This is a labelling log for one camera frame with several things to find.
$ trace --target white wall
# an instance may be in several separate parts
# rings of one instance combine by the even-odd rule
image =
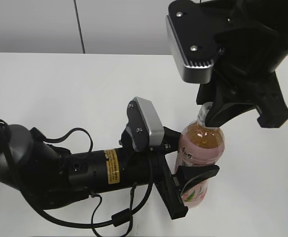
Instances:
[[[77,0],[86,53],[170,54],[171,2]],[[81,53],[73,0],[0,0],[0,52]]]
[[[81,53],[72,0],[0,0],[0,52]]]

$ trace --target white table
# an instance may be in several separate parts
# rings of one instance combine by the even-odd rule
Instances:
[[[288,105],[288,58],[278,68]],[[94,150],[118,147],[135,96],[151,100],[164,126],[182,130],[196,119],[198,86],[181,81],[171,56],[0,53],[0,118],[39,128],[55,138],[80,126],[91,132]],[[262,129],[256,111],[225,124],[221,170],[205,200],[187,216],[170,220],[157,190],[135,215],[130,236],[288,237],[288,121]],[[84,152],[89,142],[73,134],[62,144]],[[167,157],[174,166],[176,153]],[[136,189],[135,204],[146,186]],[[129,203],[129,191],[103,195],[96,222]],[[87,223],[98,200],[88,199],[50,211],[58,218]],[[102,228],[117,236],[127,226]],[[59,227],[38,216],[20,193],[0,183],[0,237],[92,236],[91,230]]]

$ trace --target cable connector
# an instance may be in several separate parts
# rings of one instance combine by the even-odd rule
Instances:
[[[131,210],[129,208],[122,210],[111,216],[113,225],[115,227],[120,226],[124,223],[127,223],[131,220]]]

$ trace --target black cable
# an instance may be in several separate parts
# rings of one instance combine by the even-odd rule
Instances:
[[[71,129],[67,134],[65,134],[63,137],[60,137],[60,138],[49,139],[49,138],[44,137],[43,141],[47,142],[47,143],[64,142],[73,132],[76,132],[76,131],[82,131],[82,132],[86,133],[87,136],[89,137],[90,146],[89,146],[89,150],[88,150],[88,155],[90,155],[91,151],[93,150],[94,143],[93,143],[93,140],[91,139],[89,132],[87,132],[85,129],[83,129],[81,127],[76,127],[76,128]]]
[[[78,130],[86,132],[86,134],[89,136],[89,138],[91,140],[91,145],[90,145],[90,150],[91,150],[92,146],[93,146],[92,139],[91,139],[89,133],[83,128],[74,128],[70,132],[68,132],[65,136],[63,136],[63,137],[61,137],[59,139],[47,139],[47,138],[45,138],[45,140],[49,141],[51,143],[57,143],[59,141],[64,141],[70,134],[72,134],[74,131],[78,131]],[[3,150],[4,156],[5,156],[6,162],[8,164],[11,176],[12,176],[16,186],[18,187],[20,193],[22,194],[22,196],[24,197],[26,202],[31,206],[31,208],[38,215],[40,215],[42,218],[44,218],[47,221],[52,222],[52,223],[54,223],[56,225],[69,227],[69,228],[78,228],[78,229],[95,229],[95,228],[101,228],[101,227],[105,227],[105,226],[109,226],[109,225],[113,224],[112,220],[106,221],[106,222],[101,222],[101,223],[96,223],[96,224],[73,223],[73,222],[62,221],[62,220],[59,220],[59,219],[49,215],[47,212],[45,212],[41,207],[39,207],[37,205],[36,201],[33,199],[33,196],[27,191],[27,188],[24,185],[24,183],[22,182],[22,179],[21,179],[20,174],[18,172],[17,166],[16,166],[16,164],[15,164],[15,162],[13,160],[12,153],[11,153],[8,141],[7,141],[5,135],[3,134],[3,131],[1,129],[0,129],[0,145],[2,146],[2,150]],[[149,184],[147,186],[147,190],[146,190],[146,193],[144,195],[144,198],[139,203],[139,205],[136,208],[134,208],[133,210],[132,210],[132,205],[133,205],[134,194],[131,195],[131,202],[130,202],[130,207],[131,208],[130,208],[130,210],[132,210],[132,211],[130,212],[130,215],[131,215],[130,225],[129,225],[129,228],[128,228],[128,232],[124,236],[126,236],[132,229],[133,214],[137,213],[145,205],[145,203],[147,202],[148,197],[149,197],[149,195],[151,193],[151,190],[152,190],[153,170],[152,170],[152,164],[151,164],[150,158],[148,158],[148,161],[149,161],[149,168],[150,168]]]
[[[36,203],[36,201],[33,199],[32,195],[27,191],[26,186],[22,182],[22,179],[20,177],[20,174],[18,172],[18,169],[16,167],[16,164],[13,160],[11,150],[9,147],[9,144],[6,140],[6,137],[4,136],[2,130],[0,129],[0,145],[2,147],[3,153],[5,155],[5,159],[7,161],[9,171],[11,173],[11,176],[18,187],[19,191],[21,192],[22,196],[26,200],[26,202],[31,206],[31,208],[39,214],[42,218],[46,219],[49,222],[52,222],[56,225],[64,226],[64,227],[70,227],[70,228],[78,228],[78,229],[91,229],[93,228],[100,228],[112,225],[112,220],[102,222],[102,223],[96,223],[93,226],[91,224],[82,224],[82,223],[72,223],[67,221],[59,220],[48,213],[46,213],[41,207],[39,207]]]
[[[77,25],[78,25],[79,37],[80,37],[80,44],[81,44],[81,48],[83,50],[83,53],[85,54],[85,45],[84,45],[84,40],[83,40],[83,34],[81,33],[77,4],[76,4],[76,0],[73,0],[73,1],[74,1],[75,14],[76,14],[76,20],[77,20]]]
[[[129,207],[129,212],[130,212],[130,221],[129,221],[129,227],[128,227],[128,230],[126,231],[125,234],[121,235],[120,237],[126,237],[132,230],[133,228],[133,214],[132,214],[132,208],[133,208],[133,201],[134,201],[134,192],[135,192],[135,188],[136,188],[136,185],[134,185],[131,190],[130,190],[130,207]],[[99,203],[98,205],[96,206],[92,216],[91,216],[91,225],[93,225],[94,223],[94,216],[95,216],[95,213],[98,209],[98,207],[101,205],[102,201],[103,201],[103,198],[101,197],[101,195],[99,194],[93,194],[91,196],[92,198],[94,197],[99,197]],[[95,236],[97,237],[102,237],[97,231],[95,228],[91,228],[91,230],[93,231],[93,233],[95,234]]]

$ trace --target pink bottle label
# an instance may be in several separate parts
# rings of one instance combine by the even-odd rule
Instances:
[[[178,169],[179,165],[205,166],[215,164],[223,152],[224,143],[212,149],[201,148],[190,142],[187,135],[182,134],[178,146],[175,170]],[[208,181],[205,180],[186,192],[182,196],[182,200],[185,202],[193,202],[193,205],[198,205],[204,199],[207,188]]]

